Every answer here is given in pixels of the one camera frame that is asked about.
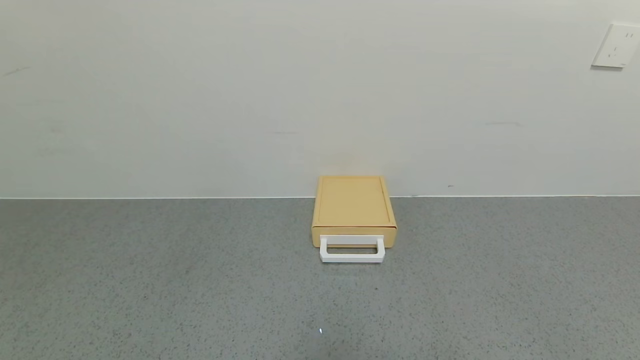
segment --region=white outlet plate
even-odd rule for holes
[[[595,66],[625,67],[640,43],[640,26],[611,24],[593,60]]]

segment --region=floor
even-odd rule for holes
[[[312,199],[0,200],[0,359],[638,359],[640,198],[392,203],[346,265]]]

